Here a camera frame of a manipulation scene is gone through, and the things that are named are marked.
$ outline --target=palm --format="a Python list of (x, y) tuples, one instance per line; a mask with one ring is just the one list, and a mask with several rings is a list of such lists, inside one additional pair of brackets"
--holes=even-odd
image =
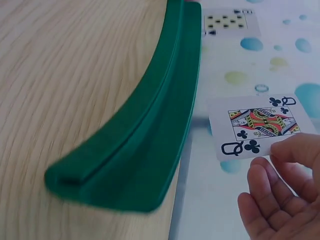
[(242, 193), (238, 198), (251, 239), (319, 239), (320, 197), (313, 179), (294, 163), (273, 164), (298, 196), (265, 158), (254, 159), (247, 175), (250, 194)]

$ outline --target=playing card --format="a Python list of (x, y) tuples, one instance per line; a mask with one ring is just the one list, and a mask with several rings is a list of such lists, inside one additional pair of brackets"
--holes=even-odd
[(246, 8), (204, 9), (203, 34), (213, 37), (259, 37), (260, 29), (256, 14)]
[(271, 144), (316, 130), (294, 94), (212, 98), (209, 120), (220, 161), (270, 154)]

